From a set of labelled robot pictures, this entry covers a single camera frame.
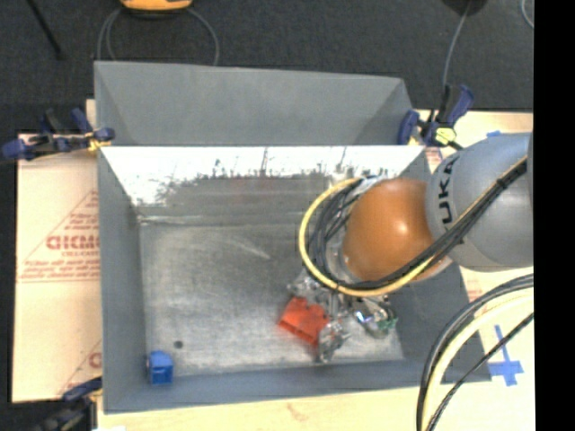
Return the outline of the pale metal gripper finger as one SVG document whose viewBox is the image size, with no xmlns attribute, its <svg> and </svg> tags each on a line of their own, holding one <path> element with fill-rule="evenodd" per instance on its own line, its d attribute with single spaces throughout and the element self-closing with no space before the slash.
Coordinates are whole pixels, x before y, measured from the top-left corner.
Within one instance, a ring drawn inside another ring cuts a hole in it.
<svg viewBox="0 0 575 431">
<path fill-rule="evenodd" d="M 306 272 L 301 272 L 290 283 L 287 290 L 295 297 L 304 298 L 307 302 L 317 304 L 322 301 L 323 287 Z"/>
<path fill-rule="evenodd" d="M 329 363 L 333 355 L 349 339 L 350 334 L 341 321 L 328 322 L 319 332 L 317 343 L 317 360 L 320 363 Z"/>
</svg>

